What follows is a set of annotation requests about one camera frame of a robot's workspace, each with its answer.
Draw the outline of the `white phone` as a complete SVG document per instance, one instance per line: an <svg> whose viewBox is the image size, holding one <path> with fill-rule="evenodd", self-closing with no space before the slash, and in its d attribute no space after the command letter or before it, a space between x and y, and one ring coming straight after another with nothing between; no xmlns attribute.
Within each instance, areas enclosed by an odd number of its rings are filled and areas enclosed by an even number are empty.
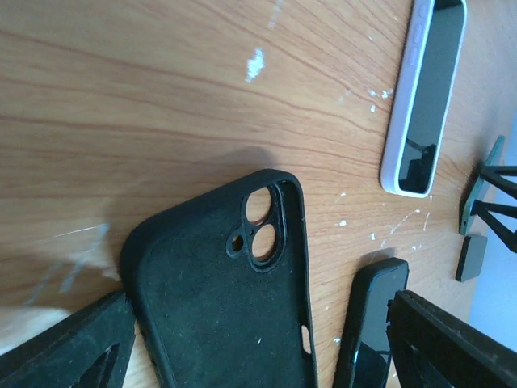
<svg viewBox="0 0 517 388"><path fill-rule="evenodd" d="M462 1L436 1L416 87L398 184L425 195L432 186L465 22Z"/></svg>

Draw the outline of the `dark green phone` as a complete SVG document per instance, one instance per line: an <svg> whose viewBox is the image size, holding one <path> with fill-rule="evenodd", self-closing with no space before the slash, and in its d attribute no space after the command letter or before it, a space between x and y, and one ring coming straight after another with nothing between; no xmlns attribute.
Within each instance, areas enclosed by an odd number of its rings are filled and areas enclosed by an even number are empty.
<svg viewBox="0 0 517 388"><path fill-rule="evenodd" d="M495 166L500 164L505 140L505 136L499 135L491 151L488 153L488 156L477 162L473 168L473 173L469 178L460 200L459 233L461 235L466 235L473 224L473 220L475 218L475 216L472 215L474 202L476 200L483 201L491 186L490 183L486 182L480 176L481 170L485 166Z"/></svg>

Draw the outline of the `lavender phone case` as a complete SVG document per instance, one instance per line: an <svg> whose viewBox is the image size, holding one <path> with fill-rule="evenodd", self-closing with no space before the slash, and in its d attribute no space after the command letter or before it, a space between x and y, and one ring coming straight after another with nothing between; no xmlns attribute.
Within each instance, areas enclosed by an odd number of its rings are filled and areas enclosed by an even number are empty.
<svg viewBox="0 0 517 388"><path fill-rule="evenodd" d="M393 97L393 106L385 139L385 149L380 165L381 187L388 193L412 198L425 198L430 194L432 188L431 186L429 192L425 195L403 192L399 187L398 178L435 2L436 1L415 1L413 3L397 85ZM467 5L464 1L462 2L465 5L465 30ZM463 44L464 30L460 43L460 51ZM458 52L456 71L460 51Z"/></svg>

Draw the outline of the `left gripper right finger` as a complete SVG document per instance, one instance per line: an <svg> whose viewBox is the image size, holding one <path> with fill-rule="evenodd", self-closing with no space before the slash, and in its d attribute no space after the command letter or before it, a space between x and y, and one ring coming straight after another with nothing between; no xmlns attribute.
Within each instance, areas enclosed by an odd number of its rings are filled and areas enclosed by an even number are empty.
<svg viewBox="0 0 517 388"><path fill-rule="evenodd" d="M516 353L410 290L389 303L402 387L515 387Z"/></svg>

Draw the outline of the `black case with ring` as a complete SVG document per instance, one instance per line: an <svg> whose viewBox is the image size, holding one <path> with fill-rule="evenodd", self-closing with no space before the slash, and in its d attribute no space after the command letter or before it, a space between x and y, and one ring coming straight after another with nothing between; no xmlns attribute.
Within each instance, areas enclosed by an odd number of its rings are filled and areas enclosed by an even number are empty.
<svg viewBox="0 0 517 388"><path fill-rule="evenodd" d="M120 276L160 386L317 386L295 175L256 171L147 218Z"/></svg>

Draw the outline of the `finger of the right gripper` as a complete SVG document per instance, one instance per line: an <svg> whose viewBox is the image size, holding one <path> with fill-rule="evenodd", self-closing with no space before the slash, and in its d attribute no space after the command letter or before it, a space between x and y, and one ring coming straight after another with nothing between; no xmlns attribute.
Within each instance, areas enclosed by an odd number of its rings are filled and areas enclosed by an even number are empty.
<svg viewBox="0 0 517 388"><path fill-rule="evenodd" d="M516 207L475 200L471 214L478 216L499 237L504 245L516 253L516 231L509 229L496 215L516 219Z"/></svg>
<svg viewBox="0 0 517 388"><path fill-rule="evenodd" d="M517 166L489 166L484 165L479 172L481 179L500 190L515 190L516 182L508 177L517 176Z"/></svg>

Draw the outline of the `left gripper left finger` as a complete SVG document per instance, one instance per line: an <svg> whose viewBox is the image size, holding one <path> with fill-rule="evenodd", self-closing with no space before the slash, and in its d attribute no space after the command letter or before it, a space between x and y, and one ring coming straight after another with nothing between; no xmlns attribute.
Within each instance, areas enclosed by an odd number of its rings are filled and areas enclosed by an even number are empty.
<svg viewBox="0 0 517 388"><path fill-rule="evenodd" d="M125 293L111 292L1 356L2 387L121 387L136 338Z"/></svg>

